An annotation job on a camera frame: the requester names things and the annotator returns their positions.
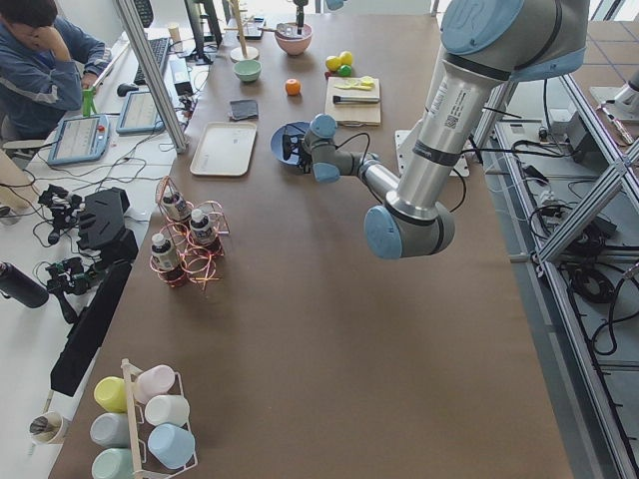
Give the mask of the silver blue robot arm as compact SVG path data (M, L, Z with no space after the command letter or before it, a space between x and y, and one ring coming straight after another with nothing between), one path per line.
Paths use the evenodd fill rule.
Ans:
M491 91L508 82L572 73L583 63L586 1L454 1L443 15L428 107L415 125L401 176L376 155L333 140L336 120L317 115L299 142L303 167L319 183L358 177L379 199L364 218L370 250L398 259L438 253L454 236L454 219L438 196L477 126Z

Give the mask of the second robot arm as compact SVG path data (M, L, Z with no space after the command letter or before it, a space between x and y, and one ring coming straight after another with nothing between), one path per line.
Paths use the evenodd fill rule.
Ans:
M303 32L305 24L305 8L309 5L308 0L294 0L296 6L296 27L297 33L300 35ZM343 7L344 0L325 0L325 6L328 10L334 11Z

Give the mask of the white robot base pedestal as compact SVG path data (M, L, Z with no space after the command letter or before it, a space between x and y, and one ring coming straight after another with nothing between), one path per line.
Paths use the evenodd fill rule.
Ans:
M419 140L420 129L414 130L396 130L394 132L395 153L399 175L402 176L405 170L410 166L414 157L422 156L432 162L450 167L450 175L460 174L466 178L469 176L469 166L464 154L453 155L448 152L440 152L424 146L415 147Z

